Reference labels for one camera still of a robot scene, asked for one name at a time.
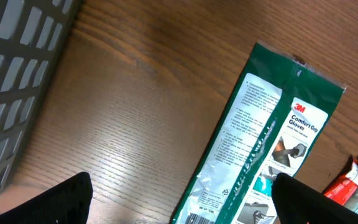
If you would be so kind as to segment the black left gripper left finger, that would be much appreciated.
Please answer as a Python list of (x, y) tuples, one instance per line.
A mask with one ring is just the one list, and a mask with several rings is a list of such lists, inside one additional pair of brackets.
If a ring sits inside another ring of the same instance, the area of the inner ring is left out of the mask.
[(80, 172), (42, 194), (0, 215), (0, 224), (85, 224), (93, 187)]

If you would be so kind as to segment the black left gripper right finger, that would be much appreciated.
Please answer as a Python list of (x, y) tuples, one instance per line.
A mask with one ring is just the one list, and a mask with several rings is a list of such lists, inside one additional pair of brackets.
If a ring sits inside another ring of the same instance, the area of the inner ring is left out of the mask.
[(358, 214), (285, 173), (273, 182), (272, 200), (281, 224), (358, 224)]

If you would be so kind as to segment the red white snack packet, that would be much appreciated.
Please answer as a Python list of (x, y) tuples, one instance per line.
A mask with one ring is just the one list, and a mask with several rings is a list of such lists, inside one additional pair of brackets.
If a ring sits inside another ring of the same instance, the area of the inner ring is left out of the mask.
[(358, 157), (350, 156), (345, 167), (323, 190), (323, 195), (340, 205), (345, 205), (357, 189)]

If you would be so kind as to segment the green white barcode packet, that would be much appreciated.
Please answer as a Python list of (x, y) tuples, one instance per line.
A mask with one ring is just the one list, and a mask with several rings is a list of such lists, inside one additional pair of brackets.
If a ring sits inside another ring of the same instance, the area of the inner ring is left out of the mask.
[(298, 172), (345, 90), (256, 42), (172, 223), (273, 223), (274, 180)]

